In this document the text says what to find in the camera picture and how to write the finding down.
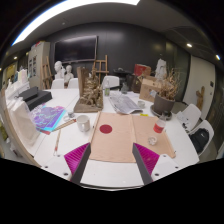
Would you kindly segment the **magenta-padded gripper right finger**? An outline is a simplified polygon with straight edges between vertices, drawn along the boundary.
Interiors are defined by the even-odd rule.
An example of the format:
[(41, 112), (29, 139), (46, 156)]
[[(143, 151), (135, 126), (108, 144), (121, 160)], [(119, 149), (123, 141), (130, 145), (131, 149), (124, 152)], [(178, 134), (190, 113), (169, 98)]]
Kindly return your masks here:
[(180, 169), (180, 166), (167, 154), (158, 155), (140, 144), (133, 144), (132, 153), (135, 157), (141, 178), (145, 185), (170, 175)]

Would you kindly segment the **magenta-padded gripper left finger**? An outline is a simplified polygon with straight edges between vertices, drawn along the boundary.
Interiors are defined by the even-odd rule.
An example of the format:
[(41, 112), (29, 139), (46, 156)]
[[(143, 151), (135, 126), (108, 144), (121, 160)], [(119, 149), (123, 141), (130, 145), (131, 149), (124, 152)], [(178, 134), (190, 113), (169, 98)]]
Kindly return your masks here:
[(90, 153), (91, 144), (86, 143), (65, 155), (53, 156), (42, 169), (80, 185)]

